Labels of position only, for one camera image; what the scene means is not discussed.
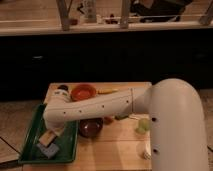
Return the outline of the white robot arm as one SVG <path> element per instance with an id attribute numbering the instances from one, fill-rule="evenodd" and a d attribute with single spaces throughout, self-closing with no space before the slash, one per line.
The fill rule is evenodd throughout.
<path id="1" fill-rule="evenodd" d="M 45 126 L 56 132 L 69 121 L 145 113 L 150 117 L 152 171 L 209 171 L 202 102 L 195 88 L 181 79 L 78 102 L 56 89 L 43 118 Z"/>

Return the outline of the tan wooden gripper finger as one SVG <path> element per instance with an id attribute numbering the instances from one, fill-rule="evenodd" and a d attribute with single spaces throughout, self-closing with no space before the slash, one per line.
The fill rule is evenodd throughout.
<path id="1" fill-rule="evenodd" d="M 39 142 L 44 145 L 44 146 L 48 146 L 54 139 L 55 139 L 56 135 L 50 131 L 47 130 L 40 138 L 39 138 Z"/>

